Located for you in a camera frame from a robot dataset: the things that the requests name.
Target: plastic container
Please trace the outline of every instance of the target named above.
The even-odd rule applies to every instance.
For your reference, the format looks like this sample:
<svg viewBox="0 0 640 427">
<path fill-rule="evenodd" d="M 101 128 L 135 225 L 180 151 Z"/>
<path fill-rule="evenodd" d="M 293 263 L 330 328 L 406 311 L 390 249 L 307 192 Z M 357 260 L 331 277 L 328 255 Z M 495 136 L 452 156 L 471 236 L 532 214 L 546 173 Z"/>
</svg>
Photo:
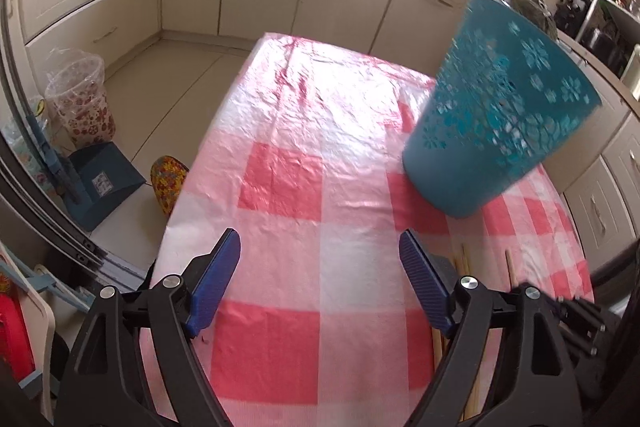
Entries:
<svg viewBox="0 0 640 427">
<path fill-rule="evenodd" d="M 54 50 L 45 68 L 45 98 L 76 148 L 111 141 L 116 126 L 104 89 L 102 58 L 80 50 Z"/>
<path fill-rule="evenodd" d="M 470 0 L 402 152 L 423 197 L 452 217 L 480 209 L 558 149 L 601 105 L 562 49 L 497 0 Z"/>
</svg>

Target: table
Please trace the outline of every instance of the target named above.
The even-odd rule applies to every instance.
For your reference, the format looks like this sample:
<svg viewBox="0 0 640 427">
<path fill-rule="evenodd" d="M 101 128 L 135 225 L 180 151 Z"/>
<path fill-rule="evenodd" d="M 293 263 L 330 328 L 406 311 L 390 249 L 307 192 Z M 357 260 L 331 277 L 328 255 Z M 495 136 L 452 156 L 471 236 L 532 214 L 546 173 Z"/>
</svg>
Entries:
<svg viewBox="0 0 640 427">
<path fill-rule="evenodd" d="M 242 253 L 213 324 L 194 340 L 236 427 L 402 426 L 433 374 L 430 326 L 398 258 L 409 227 L 433 253 L 468 253 L 507 290 L 515 276 L 591 297 L 571 220 L 542 166 L 476 215 L 422 199 L 401 151 L 435 80 L 302 38 L 266 35 L 201 143 L 152 283 L 209 253 L 226 227 Z M 498 338 L 481 367 L 486 395 Z M 158 411 L 174 417 L 142 338 Z"/>
</svg>

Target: wooden stick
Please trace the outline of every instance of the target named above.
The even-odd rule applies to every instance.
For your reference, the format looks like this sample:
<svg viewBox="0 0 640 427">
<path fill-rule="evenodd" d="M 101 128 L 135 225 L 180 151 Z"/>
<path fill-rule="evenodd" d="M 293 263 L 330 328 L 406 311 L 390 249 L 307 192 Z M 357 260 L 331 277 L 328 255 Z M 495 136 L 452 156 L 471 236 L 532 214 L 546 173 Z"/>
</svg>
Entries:
<svg viewBox="0 0 640 427">
<path fill-rule="evenodd" d="M 462 264 L 462 271 L 464 272 L 464 273 L 461 273 L 460 275 L 472 275 L 471 265 L 469 263 L 469 256 L 467 254 L 467 248 L 464 245 L 464 243 L 462 244 L 462 259 L 460 264 Z M 465 420 L 468 420 L 470 418 L 473 418 L 473 416 L 480 414 L 479 404 L 478 404 L 480 400 L 479 395 L 480 395 L 479 382 L 478 382 L 478 378 L 476 378 L 476 381 L 474 382 L 474 386 L 471 388 L 471 394 L 469 395 L 469 398 L 466 401 L 465 412 L 463 413 L 463 418 Z"/>
<path fill-rule="evenodd" d="M 442 333 L 436 328 L 431 328 L 431 341 L 433 342 L 433 370 L 435 371 L 442 361 Z"/>
<path fill-rule="evenodd" d="M 509 249 L 504 251 L 504 256 L 507 259 L 507 273 L 509 274 L 509 286 L 513 288 L 517 282 L 515 278 L 515 272 L 513 270 L 513 260 L 511 259 L 511 252 Z"/>
<path fill-rule="evenodd" d="M 464 273 L 461 275 L 471 275 L 471 266 L 469 265 L 469 257 L 466 254 L 464 243 L 462 244 L 462 269 Z"/>
</svg>

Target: blue plastic bin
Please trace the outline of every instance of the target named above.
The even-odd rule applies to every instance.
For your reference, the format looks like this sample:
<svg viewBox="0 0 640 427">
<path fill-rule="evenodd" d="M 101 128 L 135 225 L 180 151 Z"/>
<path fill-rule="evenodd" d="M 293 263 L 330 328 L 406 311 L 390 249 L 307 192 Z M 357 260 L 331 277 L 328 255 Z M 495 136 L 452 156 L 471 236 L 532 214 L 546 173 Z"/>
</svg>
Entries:
<svg viewBox="0 0 640 427">
<path fill-rule="evenodd" d="M 470 0 L 402 161 L 452 217 L 493 200 L 602 102 L 549 37 L 498 0 Z"/>
</svg>

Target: tiled floor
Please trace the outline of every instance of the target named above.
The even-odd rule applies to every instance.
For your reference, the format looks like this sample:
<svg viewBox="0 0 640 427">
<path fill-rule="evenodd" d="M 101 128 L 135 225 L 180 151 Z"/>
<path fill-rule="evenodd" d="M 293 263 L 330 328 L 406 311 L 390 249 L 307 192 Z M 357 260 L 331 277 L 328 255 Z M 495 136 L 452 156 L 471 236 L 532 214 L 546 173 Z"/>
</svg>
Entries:
<svg viewBox="0 0 640 427">
<path fill-rule="evenodd" d="M 114 142 L 149 180 L 162 155 L 191 166 L 200 140 L 248 52 L 190 42 L 159 41 L 106 82 L 116 121 Z M 91 238 L 147 269 L 156 258 L 166 218 L 150 184 L 105 219 Z"/>
</svg>

